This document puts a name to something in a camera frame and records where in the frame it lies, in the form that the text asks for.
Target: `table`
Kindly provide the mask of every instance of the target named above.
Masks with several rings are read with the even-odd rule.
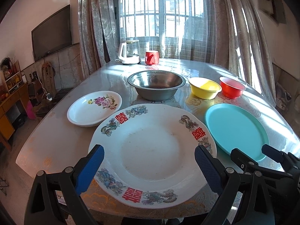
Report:
[[[0,142],[2,142],[9,151],[11,151],[11,145],[7,140],[12,136],[15,129],[8,120],[6,113],[17,101],[20,101],[23,105],[24,110],[22,111],[22,109],[20,109],[20,111],[24,112],[29,102],[27,83],[21,85],[0,104]]]
[[[67,120],[67,111],[78,98],[101,90],[119,93],[123,101],[121,109],[142,103],[167,104],[185,109],[201,121],[209,106],[218,103],[234,104],[249,111],[261,122],[266,129],[271,146],[296,156],[300,155],[299,138],[275,108],[251,86],[247,85],[244,94],[237,100],[230,100],[221,93],[213,100],[202,100],[191,95],[187,83],[171,100],[151,102],[141,98],[127,83],[128,76],[146,69],[172,71],[182,75],[187,82],[191,77],[206,77],[219,82],[220,76],[242,82],[222,67],[195,61],[160,59],[160,63],[155,66],[147,66],[144,62],[130,66],[115,61],[110,62],[74,88],[47,114],[25,142],[16,163],[34,178],[39,170],[45,170],[47,173],[61,172],[65,167],[74,166],[81,157],[86,156],[96,127],[83,128],[71,124]],[[231,166],[241,171],[230,160],[229,155],[219,147],[217,147],[217,157],[225,167]],[[260,165],[282,170],[278,163],[268,157],[260,162]],[[208,212],[215,203],[217,194],[213,193],[206,184],[194,197],[175,207],[141,209],[129,207],[115,200],[93,180],[88,191],[81,194],[81,197],[89,208],[104,213],[134,218],[174,218]]]

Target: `wall tile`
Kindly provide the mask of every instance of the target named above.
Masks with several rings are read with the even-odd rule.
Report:
[[[274,81],[275,81],[275,84],[276,84],[279,80],[280,73],[281,73],[282,69],[280,67],[278,67],[277,65],[275,65],[275,64],[272,64],[272,65],[273,65],[273,72],[274,72]]]
[[[290,93],[292,98],[295,97],[296,92],[298,90],[299,81],[295,79],[293,76],[285,72],[284,70],[281,71],[278,83]]]
[[[79,44],[58,52],[62,88],[75,87],[83,81]]]
[[[33,71],[37,71],[39,78],[42,79],[41,67],[44,62],[51,62],[52,67],[55,69],[54,82],[57,90],[75,87],[83,81],[79,44],[62,49],[44,59],[37,61],[23,70],[29,82],[29,74],[32,74]]]
[[[55,52],[47,57],[45,57],[45,62],[51,62],[52,67],[55,70],[54,83],[56,89],[61,89],[62,84],[60,80],[60,71],[59,71],[59,60],[58,60],[58,52]]]

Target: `red mug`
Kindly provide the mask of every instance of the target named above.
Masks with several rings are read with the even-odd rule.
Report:
[[[153,65],[159,63],[158,51],[146,51],[145,63],[147,65]]]

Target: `window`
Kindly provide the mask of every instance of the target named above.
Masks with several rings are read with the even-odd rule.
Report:
[[[195,55],[206,61],[213,34],[212,0],[119,0],[115,7],[121,40],[139,39],[141,53],[152,49],[161,57],[193,60]],[[205,55],[196,55],[204,50]]]

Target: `metal bowl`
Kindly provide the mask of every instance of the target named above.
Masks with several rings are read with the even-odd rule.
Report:
[[[146,70],[130,75],[127,82],[137,93],[150,101],[169,100],[185,85],[184,77],[163,70]]]

